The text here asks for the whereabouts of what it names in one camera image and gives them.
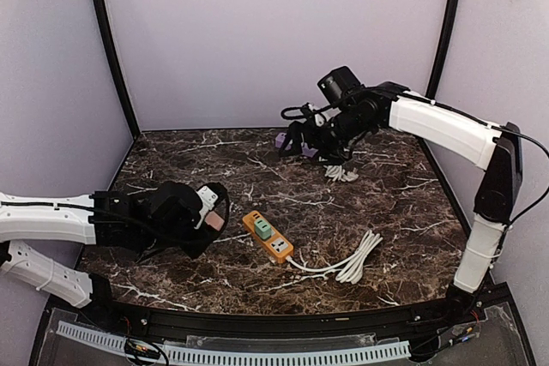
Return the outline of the purple power strip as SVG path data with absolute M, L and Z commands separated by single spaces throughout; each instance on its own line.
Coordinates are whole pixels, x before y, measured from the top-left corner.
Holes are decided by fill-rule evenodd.
M 312 159 L 317 154 L 317 149 L 310 147 L 305 141 L 301 142 L 300 149 L 294 149 L 293 141 L 287 140 L 287 134 L 285 132 L 280 132 L 276 136 L 274 146 L 278 149 L 280 157 L 305 156 Z

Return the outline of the pink charger plug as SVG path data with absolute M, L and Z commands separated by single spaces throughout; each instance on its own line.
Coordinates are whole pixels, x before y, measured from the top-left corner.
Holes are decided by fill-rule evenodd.
M 206 215 L 204 222 L 216 231 L 221 231 L 225 224 L 225 220 L 215 211 L 209 212 Z

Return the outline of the green charger plug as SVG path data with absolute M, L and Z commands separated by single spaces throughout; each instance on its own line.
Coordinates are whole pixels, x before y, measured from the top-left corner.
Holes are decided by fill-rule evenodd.
M 262 241 L 268 241 L 273 235 L 271 224 L 263 218 L 254 221 L 254 232 Z

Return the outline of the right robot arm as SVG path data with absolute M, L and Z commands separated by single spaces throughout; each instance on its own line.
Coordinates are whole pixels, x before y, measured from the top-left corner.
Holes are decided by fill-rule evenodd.
M 311 100 L 292 103 L 292 90 L 282 94 L 280 117 L 288 127 L 281 156 L 297 156 L 308 147 L 329 179 L 352 182 L 358 174 L 345 164 L 357 143 L 388 130 L 451 154 L 473 172 L 468 180 L 477 185 L 469 202 L 468 239 L 449 286 L 453 295 L 437 309 L 445 326 L 458 325 L 471 311 L 468 297 L 480 290 L 514 224 L 523 175 L 520 130 L 513 123 L 459 111 L 393 81 L 366 86 L 353 76 L 330 74 L 317 87 L 322 105 Z

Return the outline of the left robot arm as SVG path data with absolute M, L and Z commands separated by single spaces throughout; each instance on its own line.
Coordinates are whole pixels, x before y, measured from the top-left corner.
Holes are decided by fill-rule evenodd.
M 103 328 L 121 321 L 108 279 L 63 266 L 27 245 L 29 240 L 119 247 L 145 261 L 171 248 L 197 258 L 226 227 L 215 213 L 228 205 L 217 183 L 193 189 L 168 182 L 147 196 L 96 191 L 71 198 L 1 196 L 1 271 L 63 299 Z

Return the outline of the black frame post left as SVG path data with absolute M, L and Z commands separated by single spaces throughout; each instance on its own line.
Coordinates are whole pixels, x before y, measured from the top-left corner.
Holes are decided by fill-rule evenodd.
M 124 75 L 119 62 L 117 48 L 112 35 L 112 28 L 106 7 L 106 0 L 92 0 L 100 37 L 111 72 L 112 81 L 118 96 L 118 102 L 124 114 L 125 122 L 133 140 L 141 135 L 136 114 L 130 101 L 130 95 L 125 84 Z

